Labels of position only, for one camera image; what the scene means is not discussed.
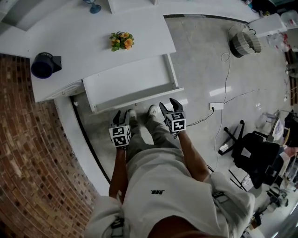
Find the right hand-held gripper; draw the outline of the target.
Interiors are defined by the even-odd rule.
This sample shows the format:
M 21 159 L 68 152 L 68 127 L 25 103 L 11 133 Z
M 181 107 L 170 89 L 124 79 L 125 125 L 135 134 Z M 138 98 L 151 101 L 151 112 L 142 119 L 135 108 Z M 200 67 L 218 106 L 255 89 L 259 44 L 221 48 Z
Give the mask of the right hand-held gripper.
M 165 117 L 165 124 L 169 128 L 169 132 L 173 134 L 186 130 L 186 116 L 182 104 L 174 98 L 170 98 L 169 100 L 173 106 L 172 111 L 168 110 L 162 102 L 159 103 L 161 113 Z

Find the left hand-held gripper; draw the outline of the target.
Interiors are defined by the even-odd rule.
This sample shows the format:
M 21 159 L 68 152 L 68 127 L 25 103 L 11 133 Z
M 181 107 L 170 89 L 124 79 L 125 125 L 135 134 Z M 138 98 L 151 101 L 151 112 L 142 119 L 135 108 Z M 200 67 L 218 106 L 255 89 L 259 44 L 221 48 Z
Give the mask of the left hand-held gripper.
M 131 130 L 129 125 L 130 113 L 127 110 L 124 114 L 123 123 L 120 125 L 120 115 L 121 111 L 119 110 L 112 122 L 110 122 L 109 134 L 110 139 L 114 145 L 114 147 L 125 147 L 128 146 L 131 139 Z

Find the white cabinet drawer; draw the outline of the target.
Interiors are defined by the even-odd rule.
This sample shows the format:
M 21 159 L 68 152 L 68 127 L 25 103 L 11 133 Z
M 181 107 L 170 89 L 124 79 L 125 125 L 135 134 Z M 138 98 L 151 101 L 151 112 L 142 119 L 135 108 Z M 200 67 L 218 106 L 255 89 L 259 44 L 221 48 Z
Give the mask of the white cabinet drawer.
M 178 84 L 169 54 L 117 66 L 82 81 L 93 113 L 120 109 L 184 90 Z

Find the person's left forearm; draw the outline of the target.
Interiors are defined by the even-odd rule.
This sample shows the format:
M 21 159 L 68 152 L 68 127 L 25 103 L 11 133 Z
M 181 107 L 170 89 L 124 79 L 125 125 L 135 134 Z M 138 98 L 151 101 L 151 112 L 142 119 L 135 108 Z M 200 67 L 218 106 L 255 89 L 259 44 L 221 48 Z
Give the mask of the person's left forearm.
M 122 148 L 116 149 L 115 166 L 110 182 L 109 196 L 124 202 L 128 187 L 128 176 L 126 169 L 126 151 Z

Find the white cabinet counter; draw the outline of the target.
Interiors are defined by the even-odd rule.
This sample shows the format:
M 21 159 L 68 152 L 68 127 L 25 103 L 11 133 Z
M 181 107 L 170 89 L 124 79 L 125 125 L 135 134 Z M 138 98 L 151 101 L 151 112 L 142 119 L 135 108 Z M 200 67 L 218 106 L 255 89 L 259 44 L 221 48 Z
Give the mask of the white cabinet counter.
M 108 5 L 97 14 L 78 1 L 69 2 L 27 31 L 0 22 L 0 53 L 34 60 L 42 52 L 61 56 L 62 69 L 49 79 L 32 77 L 34 99 L 93 74 L 157 55 L 174 53 L 175 46 L 157 6 L 112 14 Z M 130 50 L 111 51 L 111 33 L 133 35 Z

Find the purple desk fan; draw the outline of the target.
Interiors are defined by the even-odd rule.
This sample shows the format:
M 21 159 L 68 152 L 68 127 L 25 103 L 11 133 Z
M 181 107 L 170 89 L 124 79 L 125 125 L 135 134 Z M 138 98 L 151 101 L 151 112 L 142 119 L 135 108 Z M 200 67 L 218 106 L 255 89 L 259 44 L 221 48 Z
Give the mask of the purple desk fan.
M 39 53 L 31 65 L 31 73 L 39 79 L 47 79 L 61 69 L 61 56 L 53 56 L 47 52 Z

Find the person's left white shoe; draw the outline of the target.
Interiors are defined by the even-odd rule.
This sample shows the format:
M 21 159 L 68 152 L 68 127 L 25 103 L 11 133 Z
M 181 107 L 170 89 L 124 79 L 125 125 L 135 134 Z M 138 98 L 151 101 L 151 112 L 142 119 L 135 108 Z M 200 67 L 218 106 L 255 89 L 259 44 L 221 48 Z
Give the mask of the person's left white shoe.
M 137 122 L 137 113 L 136 113 L 136 111 L 134 109 L 129 109 L 128 113 L 129 113 L 129 125 L 131 127 L 137 125 L 138 122 Z

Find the person's white shoe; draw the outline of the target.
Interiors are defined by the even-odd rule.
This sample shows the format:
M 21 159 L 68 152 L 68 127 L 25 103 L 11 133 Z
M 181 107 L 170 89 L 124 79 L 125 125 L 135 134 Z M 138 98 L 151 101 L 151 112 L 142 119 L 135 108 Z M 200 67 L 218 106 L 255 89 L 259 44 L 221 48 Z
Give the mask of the person's white shoe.
M 129 113 L 129 125 L 131 127 L 137 125 L 138 122 L 137 122 L 137 113 L 136 113 L 136 111 L 134 109 L 129 109 L 128 113 Z
M 156 105 L 151 105 L 149 107 L 148 112 L 147 112 L 147 116 L 148 116 L 148 118 L 156 117 L 157 116 L 157 113 L 158 113 L 157 106 Z

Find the person's right white shoe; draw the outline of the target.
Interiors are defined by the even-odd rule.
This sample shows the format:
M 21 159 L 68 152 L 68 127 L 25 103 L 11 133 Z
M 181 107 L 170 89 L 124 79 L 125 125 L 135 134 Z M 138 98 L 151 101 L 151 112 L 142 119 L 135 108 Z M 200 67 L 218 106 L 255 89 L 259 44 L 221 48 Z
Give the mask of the person's right white shoe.
M 149 107 L 148 112 L 147 112 L 147 116 L 148 116 L 148 118 L 156 117 L 157 116 L 157 113 L 158 113 L 157 106 L 156 105 L 151 105 Z

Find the person's grey trousers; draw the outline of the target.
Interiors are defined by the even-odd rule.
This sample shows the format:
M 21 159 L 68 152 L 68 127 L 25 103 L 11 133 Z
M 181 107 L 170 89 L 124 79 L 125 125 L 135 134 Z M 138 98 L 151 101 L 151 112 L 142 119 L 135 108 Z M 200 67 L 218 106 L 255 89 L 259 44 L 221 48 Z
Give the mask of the person's grey trousers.
M 130 116 L 129 125 L 131 129 L 131 139 L 126 152 L 127 163 L 137 153 L 147 149 L 181 148 L 178 140 L 174 139 L 170 132 L 161 123 L 159 123 L 154 116 L 149 116 L 145 124 L 146 129 L 153 139 L 153 145 L 146 144 L 143 140 L 136 116 Z

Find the white curved plinth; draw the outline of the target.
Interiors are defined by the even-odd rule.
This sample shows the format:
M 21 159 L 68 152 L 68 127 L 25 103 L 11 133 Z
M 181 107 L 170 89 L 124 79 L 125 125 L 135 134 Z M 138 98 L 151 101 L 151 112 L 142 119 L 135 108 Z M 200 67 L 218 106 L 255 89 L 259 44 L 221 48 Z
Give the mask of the white curved plinth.
M 108 180 L 100 170 L 79 126 L 73 103 L 69 97 L 54 100 L 67 139 L 85 175 L 100 195 L 107 196 Z

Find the person's white shirt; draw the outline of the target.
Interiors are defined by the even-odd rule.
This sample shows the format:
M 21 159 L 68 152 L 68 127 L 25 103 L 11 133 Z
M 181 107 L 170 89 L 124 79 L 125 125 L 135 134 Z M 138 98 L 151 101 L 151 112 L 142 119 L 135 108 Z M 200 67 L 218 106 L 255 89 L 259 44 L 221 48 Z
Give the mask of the person's white shirt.
M 124 201 L 100 196 L 85 238 L 147 238 L 155 224 L 171 216 L 210 235 L 240 238 L 253 215 L 253 194 L 220 172 L 195 180 L 178 149 L 139 152 L 128 162 L 127 173 Z

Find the black office chair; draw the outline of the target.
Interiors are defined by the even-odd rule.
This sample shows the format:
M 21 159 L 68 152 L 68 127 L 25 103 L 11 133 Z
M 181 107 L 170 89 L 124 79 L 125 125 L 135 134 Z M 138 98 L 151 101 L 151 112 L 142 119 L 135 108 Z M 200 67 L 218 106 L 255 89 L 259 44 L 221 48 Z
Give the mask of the black office chair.
M 234 144 L 226 150 L 219 149 L 218 154 L 223 156 L 231 152 L 235 166 L 249 175 L 254 188 L 258 189 L 262 184 L 272 185 L 284 164 L 280 157 L 280 145 L 265 141 L 268 136 L 257 131 L 243 135 L 245 122 L 241 120 L 240 124 L 237 138 L 227 127 L 223 129 Z

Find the woven grey basket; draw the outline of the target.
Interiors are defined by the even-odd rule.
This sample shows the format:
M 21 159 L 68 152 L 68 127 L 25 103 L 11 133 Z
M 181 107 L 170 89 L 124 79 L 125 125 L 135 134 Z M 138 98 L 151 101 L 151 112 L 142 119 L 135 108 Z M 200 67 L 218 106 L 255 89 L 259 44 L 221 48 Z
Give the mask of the woven grey basket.
M 239 23 L 231 26 L 227 34 L 230 52 L 236 58 L 261 53 L 261 44 L 256 31 L 246 24 Z

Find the teal lantern ornament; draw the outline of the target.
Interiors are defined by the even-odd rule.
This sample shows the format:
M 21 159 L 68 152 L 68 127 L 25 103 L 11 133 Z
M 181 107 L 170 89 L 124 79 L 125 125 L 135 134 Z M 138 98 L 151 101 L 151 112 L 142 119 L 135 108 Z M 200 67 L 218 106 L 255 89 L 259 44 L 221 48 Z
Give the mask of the teal lantern ornament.
M 95 3 L 95 0 L 83 0 L 85 3 L 89 4 L 90 7 L 90 13 L 96 14 L 101 11 L 101 6 Z

